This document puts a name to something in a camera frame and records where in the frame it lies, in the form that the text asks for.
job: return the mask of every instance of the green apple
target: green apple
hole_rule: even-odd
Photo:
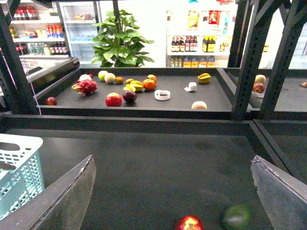
[[[107,73],[105,75],[105,81],[108,84],[112,84],[115,81],[115,75],[113,73]]]
[[[264,84],[265,81],[266,81],[265,76],[261,75],[261,74],[257,75],[256,78],[255,78],[255,83],[262,83],[262,84]]]
[[[105,70],[102,70],[98,73],[98,78],[101,80],[101,81],[105,81],[105,75],[107,74],[107,71]]]

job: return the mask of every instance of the glass door fridge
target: glass door fridge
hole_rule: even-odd
[[[80,64],[90,64],[94,55],[92,39],[97,36],[97,27],[92,25],[98,21],[96,4],[92,1],[58,4],[71,57],[78,57]]]

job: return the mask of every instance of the orange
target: orange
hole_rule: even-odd
[[[143,86],[146,90],[153,90],[155,88],[155,81],[150,79],[145,79],[143,81]]]

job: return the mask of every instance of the store shelf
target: store shelf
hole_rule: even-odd
[[[64,23],[67,24],[93,24],[96,23],[96,20],[68,20]]]
[[[197,52],[171,52],[168,51],[167,55],[169,56],[229,56],[230,52],[203,52],[202,50]]]
[[[12,21],[12,24],[52,24],[52,23],[60,23],[60,19],[57,16],[53,16],[50,19],[45,20],[20,20],[20,21]]]
[[[70,44],[95,44],[93,41],[69,41]]]
[[[208,28],[201,30],[178,30],[178,29],[168,29],[168,36],[204,36],[204,35],[215,35],[215,36],[227,36],[223,34],[220,28]]]
[[[51,55],[51,56],[46,56],[46,55],[23,55],[19,56],[20,58],[68,58],[68,55]]]
[[[64,42],[64,38],[14,38],[14,42]]]

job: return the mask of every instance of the light blue basket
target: light blue basket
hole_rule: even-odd
[[[0,220],[44,190],[38,149],[42,138],[0,134],[0,142],[16,144],[17,151],[0,149],[0,161],[16,166],[14,171],[0,170]]]

